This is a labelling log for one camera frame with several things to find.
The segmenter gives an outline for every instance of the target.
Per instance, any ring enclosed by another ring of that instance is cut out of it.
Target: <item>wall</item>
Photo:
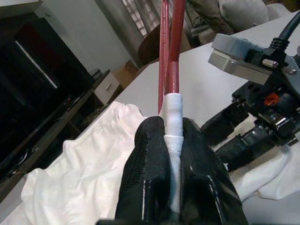
[[[130,60],[94,0],[44,0],[36,14],[46,18],[88,71],[115,70]]]

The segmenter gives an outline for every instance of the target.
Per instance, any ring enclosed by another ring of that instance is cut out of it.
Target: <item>red rod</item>
[[[167,88],[168,93],[179,93],[179,54],[183,30],[186,0],[174,0],[170,58],[168,65]]]
[[[169,0],[163,0],[160,19],[158,113],[160,113],[164,100],[164,88],[166,85],[169,63],[169,39]]]

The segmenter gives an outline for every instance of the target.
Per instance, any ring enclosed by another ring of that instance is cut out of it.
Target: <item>white table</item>
[[[282,17],[243,31],[235,36],[255,44],[269,46],[278,37],[293,15]],[[289,55],[297,53],[300,45],[300,27],[290,39]],[[229,75],[208,63],[211,44],[180,55],[180,93],[183,96],[183,115],[194,119],[199,126],[231,103],[232,93],[246,80]],[[148,66],[116,101],[138,106],[144,116],[157,115],[158,63]],[[300,193],[281,201],[252,197],[244,202],[244,210],[253,224],[300,224]]]

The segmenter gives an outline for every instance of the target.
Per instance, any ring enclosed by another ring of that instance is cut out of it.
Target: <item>black cable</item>
[[[287,26],[284,28],[284,30],[281,32],[278,38],[287,41],[299,24],[300,24],[300,11],[287,24]]]

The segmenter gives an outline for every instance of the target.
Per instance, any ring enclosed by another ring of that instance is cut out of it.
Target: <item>orange component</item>
[[[263,102],[266,106],[277,105],[279,96],[276,93],[269,94]]]

